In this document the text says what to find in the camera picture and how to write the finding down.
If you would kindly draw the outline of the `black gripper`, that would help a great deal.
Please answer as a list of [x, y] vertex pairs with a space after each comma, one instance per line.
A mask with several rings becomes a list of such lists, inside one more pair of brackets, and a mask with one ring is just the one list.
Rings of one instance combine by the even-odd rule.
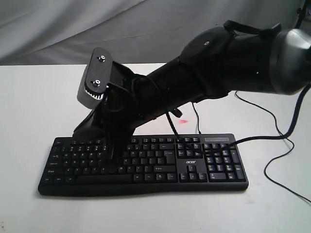
[[76, 140], [91, 141], [106, 136], [106, 167], [116, 169], [135, 128], [170, 111], [167, 63], [148, 75], [134, 73], [128, 67], [110, 62], [102, 68], [106, 86], [102, 107], [93, 109], [74, 129]]

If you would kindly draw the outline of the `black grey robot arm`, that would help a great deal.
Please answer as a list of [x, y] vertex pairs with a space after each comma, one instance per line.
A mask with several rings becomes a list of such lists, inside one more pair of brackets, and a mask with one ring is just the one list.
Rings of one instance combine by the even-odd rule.
[[180, 117], [185, 103], [220, 99], [231, 91], [292, 95], [310, 86], [311, 37], [280, 24], [257, 29], [229, 20], [196, 36], [148, 75], [95, 48], [77, 93], [90, 113], [72, 136], [103, 139], [114, 163], [137, 127], [161, 115]]

